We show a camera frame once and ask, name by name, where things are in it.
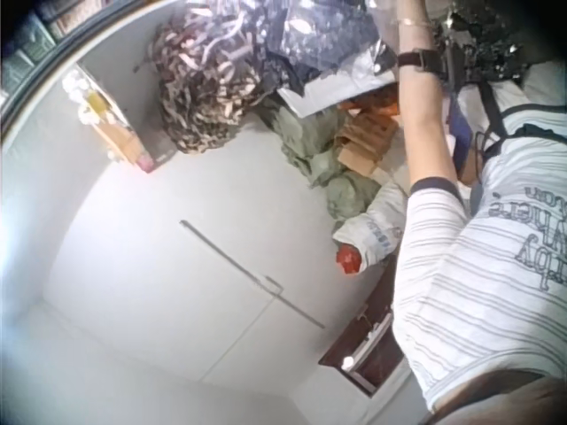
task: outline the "shirt sleeve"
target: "shirt sleeve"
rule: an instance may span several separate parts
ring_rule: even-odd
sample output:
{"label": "shirt sleeve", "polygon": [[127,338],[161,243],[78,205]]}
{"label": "shirt sleeve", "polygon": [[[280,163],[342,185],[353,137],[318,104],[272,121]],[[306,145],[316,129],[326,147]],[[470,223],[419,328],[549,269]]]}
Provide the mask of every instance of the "shirt sleeve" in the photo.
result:
{"label": "shirt sleeve", "polygon": [[431,177],[414,184],[398,259],[399,295],[413,282],[423,282],[435,273],[467,222],[461,196],[452,182]]}

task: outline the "white bag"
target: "white bag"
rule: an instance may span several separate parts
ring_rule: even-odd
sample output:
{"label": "white bag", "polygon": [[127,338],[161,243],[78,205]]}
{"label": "white bag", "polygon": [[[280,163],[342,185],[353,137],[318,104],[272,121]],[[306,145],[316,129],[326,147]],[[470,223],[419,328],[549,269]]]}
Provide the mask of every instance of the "white bag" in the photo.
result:
{"label": "white bag", "polygon": [[378,191],[367,211],[345,221],[333,239],[348,243],[359,251],[361,272],[398,247],[406,226],[407,208],[408,197],[394,181],[390,181]]}

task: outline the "white striped t-shirt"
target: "white striped t-shirt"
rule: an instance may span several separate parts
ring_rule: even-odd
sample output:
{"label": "white striped t-shirt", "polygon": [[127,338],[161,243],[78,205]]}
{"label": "white striped t-shirt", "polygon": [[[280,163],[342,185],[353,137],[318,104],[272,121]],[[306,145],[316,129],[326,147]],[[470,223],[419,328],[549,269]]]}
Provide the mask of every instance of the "white striped t-shirt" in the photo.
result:
{"label": "white striped t-shirt", "polygon": [[393,331],[427,406],[498,369],[565,377],[567,145],[505,142],[486,164],[472,220],[452,183],[416,186]]}

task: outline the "red bottle cap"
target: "red bottle cap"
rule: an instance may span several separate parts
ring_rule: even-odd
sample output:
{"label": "red bottle cap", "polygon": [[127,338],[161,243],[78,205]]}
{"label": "red bottle cap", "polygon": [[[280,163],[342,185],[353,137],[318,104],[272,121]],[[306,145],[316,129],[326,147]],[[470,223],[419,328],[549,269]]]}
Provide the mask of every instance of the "red bottle cap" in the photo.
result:
{"label": "red bottle cap", "polygon": [[343,267],[345,274],[355,274],[361,271],[362,257],[352,245],[343,243],[337,251],[337,262]]}

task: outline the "white wall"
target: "white wall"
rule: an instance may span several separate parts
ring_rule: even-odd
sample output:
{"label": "white wall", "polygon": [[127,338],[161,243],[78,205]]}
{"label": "white wall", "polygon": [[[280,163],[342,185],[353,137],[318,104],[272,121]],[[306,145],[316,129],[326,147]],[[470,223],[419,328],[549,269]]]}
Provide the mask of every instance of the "white wall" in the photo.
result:
{"label": "white wall", "polygon": [[311,425],[416,425],[427,414],[419,384],[405,362],[372,398],[335,369],[318,367],[291,399]]}
{"label": "white wall", "polygon": [[[342,275],[324,195],[307,185],[257,120],[222,149],[178,154],[152,174],[113,164],[77,213],[44,296],[78,327],[168,373],[287,394],[377,280]],[[279,283],[326,329],[272,301],[179,220]]]}
{"label": "white wall", "polygon": [[34,306],[3,335],[10,425],[305,425],[286,398],[184,382],[110,352]]}
{"label": "white wall", "polygon": [[169,21],[184,1],[164,7],[131,22],[89,51],[84,67],[124,112],[130,125],[140,131],[158,105],[158,74],[147,62],[148,45],[159,25]]}
{"label": "white wall", "polygon": [[108,158],[58,81],[2,155],[2,316],[41,295],[63,236]]}

